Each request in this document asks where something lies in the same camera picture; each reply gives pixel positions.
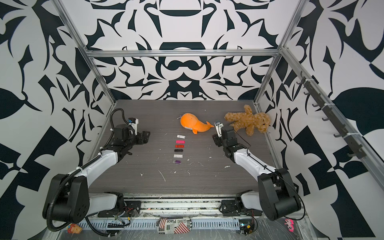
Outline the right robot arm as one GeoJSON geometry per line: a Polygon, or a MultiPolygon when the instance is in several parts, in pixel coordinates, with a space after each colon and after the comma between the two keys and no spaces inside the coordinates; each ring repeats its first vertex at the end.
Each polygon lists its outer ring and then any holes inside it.
{"type": "Polygon", "coordinates": [[[213,140],[216,146],[222,147],[228,159],[245,169],[258,182],[257,192],[250,191],[240,195],[243,206],[263,212],[271,221],[288,218],[289,215],[303,210],[300,218],[290,218],[293,221],[303,219],[306,207],[288,170],[276,169],[252,154],[248,147],[238,142],[237,133],[232,126],[217,122],[215,129],[213,140]]]}

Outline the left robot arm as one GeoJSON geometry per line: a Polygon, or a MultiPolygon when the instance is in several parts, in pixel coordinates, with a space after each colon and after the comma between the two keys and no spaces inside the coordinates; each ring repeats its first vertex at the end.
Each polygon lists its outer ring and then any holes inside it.
{"type": "Polygon", "coordinates": [[[116,126],[113,121],[116,112],[123,114],[124,110],[112,111],[112,133],[97,156],[66,175],[58,174],[52,178],[42,213],[50,231],[58,232],[70,224],[88,221],[90,216],[103,211],[127,212],[121,193],[89,195],[89,188],[98,177],[129,155],[135,145],[144,145],[149,141],[151,133],[139,132],[139,120],[136,118],[123,118],[123,124],[116,126]]]}

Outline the brown teddy bear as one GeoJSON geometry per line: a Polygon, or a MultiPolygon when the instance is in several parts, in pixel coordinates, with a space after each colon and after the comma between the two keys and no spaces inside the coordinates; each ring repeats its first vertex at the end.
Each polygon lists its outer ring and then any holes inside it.
{"type": "Polygon", "coordinates": [[[271,123],[269,115],[266,113],[253,114],[249,105],[244,105],[244,112],[242,113],[227,113],[225,120],[231,122],[231,126],[236,132],[245,129],[246,135],[249,137],[254,134],[255,129],[262,134],[266,133],[271,123]]]}

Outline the orange plush whale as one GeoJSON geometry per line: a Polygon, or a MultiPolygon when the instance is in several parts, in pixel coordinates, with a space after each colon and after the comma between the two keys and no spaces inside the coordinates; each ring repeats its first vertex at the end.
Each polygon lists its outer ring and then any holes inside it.
{"type": "Polygon", "coordinates": [[[183,128],[191,130],[195,135],[198,133],[207,132],[214,127],[209,122],[201,122],[195,115],[190,113],[185,113],[181,117],[181,125],[183,128]]]}

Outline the small electronics board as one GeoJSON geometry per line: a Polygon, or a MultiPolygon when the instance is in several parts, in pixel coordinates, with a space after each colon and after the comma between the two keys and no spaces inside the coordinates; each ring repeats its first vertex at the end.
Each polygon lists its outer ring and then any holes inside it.
{"type": "Polygon", "coordinates": [[[255,232],[259,226],[255,218],[252,218],[251,220],[240,220],[239,225],[240,234],[246,236],[255,232]]]}

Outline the pink toy figure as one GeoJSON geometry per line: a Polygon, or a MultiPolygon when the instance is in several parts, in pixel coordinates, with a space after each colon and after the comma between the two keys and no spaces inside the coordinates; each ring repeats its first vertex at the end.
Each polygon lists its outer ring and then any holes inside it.
{"type": "Polygon", "coordinates": [[[289,232],[293,233],[295,231],[294,221],[292,219],[285,219],[285,225],[287,226],[289,232]]]}

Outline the red yellow toy figure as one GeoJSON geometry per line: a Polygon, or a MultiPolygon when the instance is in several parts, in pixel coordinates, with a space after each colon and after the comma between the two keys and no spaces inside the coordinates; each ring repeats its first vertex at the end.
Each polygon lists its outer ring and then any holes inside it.
{"type": "Polygon", "coordinates": [[[77,224],[70,224],[67,226],[67,232],[69,234],[80,234],[83,231],[83,228],[77,224]]]}

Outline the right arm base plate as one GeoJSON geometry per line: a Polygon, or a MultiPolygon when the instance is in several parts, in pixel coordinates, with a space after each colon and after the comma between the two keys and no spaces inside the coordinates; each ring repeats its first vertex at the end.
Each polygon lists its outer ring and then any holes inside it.
{"type": "Polygon", "coordinates": [[[235,200],[222,200],[219,206],[219,211],[225,217],[235,216],[255,216],[259,217],[263,214],[260,210],[246,209],[239,199],[235,200]]]}

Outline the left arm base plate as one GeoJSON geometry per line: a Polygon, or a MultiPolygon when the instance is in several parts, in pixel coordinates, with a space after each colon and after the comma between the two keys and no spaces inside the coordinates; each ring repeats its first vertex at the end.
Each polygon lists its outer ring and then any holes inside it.
{"type": "Polygon", "coordinates": [[[98,213],[99,218],[112,218],[116,215],[119,217],[127,218],[127,217],[136,217],[140,214],[141,211],[141,201],[125,201],[122,208],[119,209],[115,207],[112,210],[106,210],[98,213]]]}

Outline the black wall hook rack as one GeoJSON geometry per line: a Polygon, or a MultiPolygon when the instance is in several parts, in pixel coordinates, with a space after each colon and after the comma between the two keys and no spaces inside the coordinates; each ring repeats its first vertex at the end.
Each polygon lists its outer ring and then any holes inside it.
{"type": "Polygon", "coordinates": [[[314,79],[307,79],[302,77],[299,85],[305,87],[307,92],[305,95],[311,96],[315,100],[315,104],[313,107],[319,108],[326,117],[323,118],[323,121],[329,121],[332,123],[334,128],[337,130],[337,133],[334,134],[335,138],[342,138],[352,153],[347,154],[348,157],[357,157],[358,159],[362,159],[367,156],[364,147],[360,140],[358,140],[357,131],[353,130],[351,126],[347,123],[346,118],[343,116],[341,111],[337,108],[336,104],[334,104],[329,97],[325,94],[325,92],[319,87],[314,79]]]}

